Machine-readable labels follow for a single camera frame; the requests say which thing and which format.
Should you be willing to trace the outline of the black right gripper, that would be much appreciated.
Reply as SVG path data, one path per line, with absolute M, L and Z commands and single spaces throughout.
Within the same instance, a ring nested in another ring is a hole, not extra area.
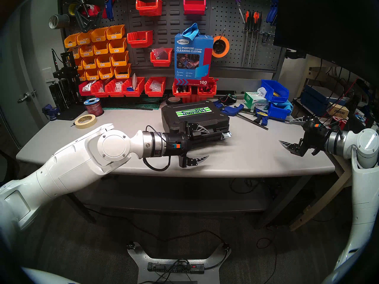
M 303 116 L 289 121 L 291 125 L 304 125 L 306 122 L 311 121 L 312 116 Z M 300 139 L 298 143 L 289 143 L 286 141 L 279 141 L 280 144 L 288 150 L 291 154 L 296 156 L 304 156 L 308 149 L 313 149 L 312 155 L 324 151 L 324 144 L 328 140 L 329 129 L 321 125 L 304 125 L 304 138 Z

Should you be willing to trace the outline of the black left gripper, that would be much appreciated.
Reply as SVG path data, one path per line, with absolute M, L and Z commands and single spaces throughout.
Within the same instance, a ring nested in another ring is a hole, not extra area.
M 190 140 L 206 140 L 211 137 L 211 133 L 197 123 L 186 123 L 185 133 L 163 133 L 163 136 L 166 142 L 163 156 L 178 156 L 181 168 L 197 166 L 209 157 L 187 157 Z

